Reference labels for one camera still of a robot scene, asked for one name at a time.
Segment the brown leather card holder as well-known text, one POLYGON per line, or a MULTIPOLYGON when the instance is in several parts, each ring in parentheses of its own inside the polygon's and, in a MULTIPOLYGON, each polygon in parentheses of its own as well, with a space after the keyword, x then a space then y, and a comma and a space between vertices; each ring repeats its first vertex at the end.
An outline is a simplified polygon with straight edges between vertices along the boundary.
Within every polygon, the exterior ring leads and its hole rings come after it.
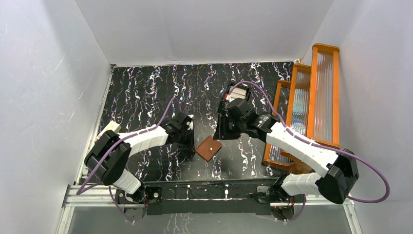
POLYGON ((195 149, 195 152, 205 161, 209 162, 222 148, 222 144, 213 139, 212 136, 208 136, 202 141, 195 149))

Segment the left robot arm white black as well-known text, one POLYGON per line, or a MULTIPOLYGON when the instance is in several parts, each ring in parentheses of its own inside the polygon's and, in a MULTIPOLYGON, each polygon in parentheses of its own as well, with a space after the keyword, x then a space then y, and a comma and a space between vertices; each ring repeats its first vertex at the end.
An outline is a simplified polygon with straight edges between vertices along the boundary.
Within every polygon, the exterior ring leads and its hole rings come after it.
POLYGON ((193 140, 193 120, 193 115, 178 112, 160 126, 122 134, 106 130, 86 155, 84 164, 103 185, 115 186, 132 202, 139 203, 145 198, 145 185, 127 170, 128 159, 153 147, 189 145, 193 140))

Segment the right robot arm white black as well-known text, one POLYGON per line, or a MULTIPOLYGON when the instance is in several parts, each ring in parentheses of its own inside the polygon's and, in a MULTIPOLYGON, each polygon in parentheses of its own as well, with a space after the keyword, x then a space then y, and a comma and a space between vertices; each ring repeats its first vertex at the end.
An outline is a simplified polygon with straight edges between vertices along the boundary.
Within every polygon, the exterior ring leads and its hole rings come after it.
POLYGON ((309 194, 343 204, 358 180, 357 163, 346 155, 347 151, 324 149, 323 145, 283 126, 279 117, 271 113, 258 115, 242 98, 221 99, 214 139, 238 139, 241 134, 281 148, 313 169, 312 173, 280 176, 269 194, 259 192, 258 199, 286 202, 295 195, 309 194))

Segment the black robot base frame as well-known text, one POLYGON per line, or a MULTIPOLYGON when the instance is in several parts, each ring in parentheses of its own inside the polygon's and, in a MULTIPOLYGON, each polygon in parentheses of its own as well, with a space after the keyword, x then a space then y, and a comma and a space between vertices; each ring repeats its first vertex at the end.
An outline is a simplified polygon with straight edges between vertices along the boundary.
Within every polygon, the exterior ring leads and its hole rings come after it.
POLYGON ((303 196, 281 198, 275 182, 274 178, 153 181, 145 183, 145 197, 139 202, 120 189, 114 197, 127 213, 142 208, 146 215, 253 213, 291 218, 303 196))

